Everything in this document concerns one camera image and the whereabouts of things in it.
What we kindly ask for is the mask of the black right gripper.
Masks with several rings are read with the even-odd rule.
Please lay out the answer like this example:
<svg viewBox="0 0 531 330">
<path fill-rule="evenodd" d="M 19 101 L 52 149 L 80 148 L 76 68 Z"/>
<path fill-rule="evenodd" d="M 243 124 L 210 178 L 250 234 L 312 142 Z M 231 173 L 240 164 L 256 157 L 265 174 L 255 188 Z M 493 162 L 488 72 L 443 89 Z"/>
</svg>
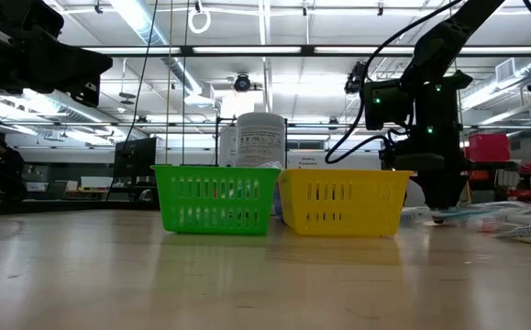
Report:
<svg viewBox="0 0 531 330">
<path fill-rule="evenodd" d="M 412 126 L 405 135 L 406 139 L 399 141 L 387 140 L 380 152 L 382 164 L 399 171 L 419 171 L 414 182 L 422 189 L 430 209 L 456 207 L 468 176 L 447 175 L 440 193 L 437 171 L 464 171 L 470 167 L 459 146 L 459 131 L 455 127 Z"/>
</svg>

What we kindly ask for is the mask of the small white red toothpaste tube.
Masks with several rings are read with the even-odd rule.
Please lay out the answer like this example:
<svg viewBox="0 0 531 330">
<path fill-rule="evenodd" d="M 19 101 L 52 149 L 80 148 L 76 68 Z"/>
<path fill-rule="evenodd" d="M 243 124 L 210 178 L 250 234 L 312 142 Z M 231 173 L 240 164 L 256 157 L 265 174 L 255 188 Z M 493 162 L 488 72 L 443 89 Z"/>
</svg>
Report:
<svg viewBox="0 0 531 330">
<path fill-rule="evenodd" d="M 503 224 L 496 216 L 480 215 L 467 220 L 467 228 L 476 232 L 491 233 Z"/>
</svg>

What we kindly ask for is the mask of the black storage shelf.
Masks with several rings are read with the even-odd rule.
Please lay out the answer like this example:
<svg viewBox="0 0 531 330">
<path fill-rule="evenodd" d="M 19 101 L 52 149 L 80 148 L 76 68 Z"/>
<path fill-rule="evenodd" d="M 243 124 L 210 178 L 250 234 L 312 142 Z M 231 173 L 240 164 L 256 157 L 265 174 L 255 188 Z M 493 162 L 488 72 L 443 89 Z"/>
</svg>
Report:
<svg viewBox="0 0 531 330">
<path fill-rule="evenodd" d="M 531 164 L 516 161 L 475 162 L 466 192 L 470 204 L 531 204 Z"/>
</svg>

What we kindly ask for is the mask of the red storage bins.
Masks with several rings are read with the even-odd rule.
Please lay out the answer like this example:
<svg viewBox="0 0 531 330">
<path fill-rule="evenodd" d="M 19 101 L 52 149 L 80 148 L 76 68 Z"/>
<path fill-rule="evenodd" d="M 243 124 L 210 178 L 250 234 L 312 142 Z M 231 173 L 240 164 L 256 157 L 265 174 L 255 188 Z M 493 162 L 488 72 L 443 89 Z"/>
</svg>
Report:
<svg viewBox="0 0 531 330">
<path fill-rule="evenodd" d="M 505 134 L 471 135 L 465 155 L 469 160 L 477 162 L 508 161 L 509 139 Z"/>
</svg>

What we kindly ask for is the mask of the yellow plastic basket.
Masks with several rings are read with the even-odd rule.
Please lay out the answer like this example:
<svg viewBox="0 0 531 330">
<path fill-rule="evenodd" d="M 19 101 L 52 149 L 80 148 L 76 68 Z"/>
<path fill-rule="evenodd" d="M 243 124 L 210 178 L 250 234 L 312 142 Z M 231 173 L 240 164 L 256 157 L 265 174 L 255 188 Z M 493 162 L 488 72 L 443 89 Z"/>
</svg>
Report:
<svg viewBox="0 0 531 330">
<path fill-rule="evenodd" d="M 278 179 L 283 222 L 303 236 L 393 236 L 411 176 L 408 170 L 285 170 Z"/>
</svg>

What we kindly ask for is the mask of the black monitor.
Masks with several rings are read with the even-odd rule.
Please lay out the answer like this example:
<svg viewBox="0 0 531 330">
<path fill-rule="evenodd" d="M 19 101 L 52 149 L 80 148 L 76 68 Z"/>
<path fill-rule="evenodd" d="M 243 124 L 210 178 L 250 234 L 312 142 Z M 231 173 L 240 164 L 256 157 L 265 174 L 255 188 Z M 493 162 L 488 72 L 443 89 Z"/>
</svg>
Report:
<svg viewBox="0 0 531 330">
<path fill-rule="evenodd" d="M 115 147 L 114 171 L 116 178 L 147 177 L 154 175 L 156 160 L 156 138 L 143 138 L 117 143 Z"/>
</svg>

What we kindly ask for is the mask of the seated person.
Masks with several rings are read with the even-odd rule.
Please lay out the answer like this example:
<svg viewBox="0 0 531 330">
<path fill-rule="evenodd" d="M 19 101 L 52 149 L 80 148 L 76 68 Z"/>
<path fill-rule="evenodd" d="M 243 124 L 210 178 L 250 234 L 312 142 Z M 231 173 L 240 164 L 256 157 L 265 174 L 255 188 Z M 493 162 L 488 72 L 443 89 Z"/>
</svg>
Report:
<svg viewBox="0 0 531 330">
<path fill-rule="evenodd" d="M 22 156 L 0 136 L 0 198 L 15 202 L 26 198 L 28 191 L 22 181 L 24 165 Z"/>
</svg>

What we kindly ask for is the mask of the white signboard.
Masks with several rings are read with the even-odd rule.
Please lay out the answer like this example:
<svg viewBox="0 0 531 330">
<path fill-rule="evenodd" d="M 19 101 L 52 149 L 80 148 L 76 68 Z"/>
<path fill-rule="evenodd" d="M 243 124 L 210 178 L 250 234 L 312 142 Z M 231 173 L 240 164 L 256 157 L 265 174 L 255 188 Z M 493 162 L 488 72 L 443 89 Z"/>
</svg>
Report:
<svg viewBox="0 0 531 330">
<path fill-rule="evenodd" d="M 325 163 L 325 151 L 291 151 L 287 154 L 287 169 L 379 170 L 377 153 L 356 152 L 334 164 Z"/>
</svg>

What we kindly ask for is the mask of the blue plastic basket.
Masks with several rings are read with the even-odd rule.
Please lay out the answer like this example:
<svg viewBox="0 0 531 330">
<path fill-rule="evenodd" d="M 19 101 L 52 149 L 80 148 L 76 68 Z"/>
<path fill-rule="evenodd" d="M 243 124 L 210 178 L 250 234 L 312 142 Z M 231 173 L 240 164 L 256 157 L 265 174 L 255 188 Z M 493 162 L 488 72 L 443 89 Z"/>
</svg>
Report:
<svg viewBox="0 0 531 330">
<path fill-rule="evenodd" d="M 279 184 L 275 184 L 273 191 L 273 209 L 275 215 L 282 221 L 283 220 L 283 210 L 282 210 L 282 197 Z"/>
</svg>

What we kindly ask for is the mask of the white wipes canister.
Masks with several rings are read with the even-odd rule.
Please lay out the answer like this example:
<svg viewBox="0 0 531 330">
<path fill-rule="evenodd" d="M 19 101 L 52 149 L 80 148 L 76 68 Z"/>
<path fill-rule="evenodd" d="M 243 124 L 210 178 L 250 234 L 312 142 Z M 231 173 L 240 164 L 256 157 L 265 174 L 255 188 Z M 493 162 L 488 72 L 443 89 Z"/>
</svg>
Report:
<svg viewBox="0 0 531 330">
<path fill-rule="evenodd" d="M 285 165 L 286 126 L 280 115 L 252 112 L 237 121 L 236 167 L 259 167 L 268 162 Z"/>
</svg>

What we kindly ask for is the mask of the green plastic basket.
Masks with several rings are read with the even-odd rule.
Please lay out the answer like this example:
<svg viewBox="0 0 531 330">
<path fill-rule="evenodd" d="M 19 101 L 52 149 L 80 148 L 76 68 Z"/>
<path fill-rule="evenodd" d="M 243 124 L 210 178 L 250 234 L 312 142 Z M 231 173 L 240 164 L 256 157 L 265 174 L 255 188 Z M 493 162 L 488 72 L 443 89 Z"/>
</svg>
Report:
<svg viewBox="0 0 531 330">
<path fill-rule="evenodd" d="M 153 165 L 163 228 L 179 234 L 264 236 L 277 168 Z"/>
</svg>

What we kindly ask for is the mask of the black overhead frame bar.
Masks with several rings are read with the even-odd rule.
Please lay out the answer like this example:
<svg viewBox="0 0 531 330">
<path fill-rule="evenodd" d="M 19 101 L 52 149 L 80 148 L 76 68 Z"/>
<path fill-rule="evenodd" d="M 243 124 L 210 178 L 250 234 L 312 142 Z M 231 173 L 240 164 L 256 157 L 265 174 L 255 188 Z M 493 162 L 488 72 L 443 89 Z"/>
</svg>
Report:
<svg viewBox="0 0 531 330">
<path fill-rule="evenodd" d="M 369 57 L 373 46 L 252 45 L 252 46 L 89 46 L 85 50 L 112 57 Z M 460 58 L 531 57 L 531 46 L 468 46 Z"/>
</svg>

